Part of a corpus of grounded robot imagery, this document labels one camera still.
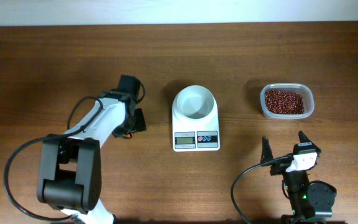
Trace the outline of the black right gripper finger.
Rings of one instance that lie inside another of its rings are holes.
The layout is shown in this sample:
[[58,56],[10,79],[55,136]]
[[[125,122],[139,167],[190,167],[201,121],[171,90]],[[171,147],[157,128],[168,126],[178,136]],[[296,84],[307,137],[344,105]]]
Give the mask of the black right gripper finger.
[[300,140],[299,145],[311,145],[311,141],[309,140],[309,138],[306,136],[306,134],[303,131],[298,132],[298,137]]
[[273,153],[266,136],[262,136],[262,153],[260,163],[262,165],[270,165],[273,161]]

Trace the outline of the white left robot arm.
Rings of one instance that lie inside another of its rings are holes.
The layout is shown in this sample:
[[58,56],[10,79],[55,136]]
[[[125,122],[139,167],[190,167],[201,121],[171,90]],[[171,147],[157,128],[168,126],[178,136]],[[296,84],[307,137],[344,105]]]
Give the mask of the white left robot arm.
[[114,223],[100,200],[101,148],[108,137],[130,139],[145,131],[139,99],[132,93],[104,92],[92,110],[62,136],[42,142],[37,198],[73,223]]

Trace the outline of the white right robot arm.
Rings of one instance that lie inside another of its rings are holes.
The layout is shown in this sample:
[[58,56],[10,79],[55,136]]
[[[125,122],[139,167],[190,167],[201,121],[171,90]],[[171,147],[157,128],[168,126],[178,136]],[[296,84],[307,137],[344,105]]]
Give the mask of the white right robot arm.
[[274,158],[269,140],[264,136],[260,163],[270,167],[271,176],[283,177],[282,190],[293,213],[282,215],[281,223],[325,223],[333,215],[337,190],[326,182],[309,180],[307,172],[317,166],[321,149],[303,131],[298,132],[298,137],[300,141],[294,145],[293,152]]

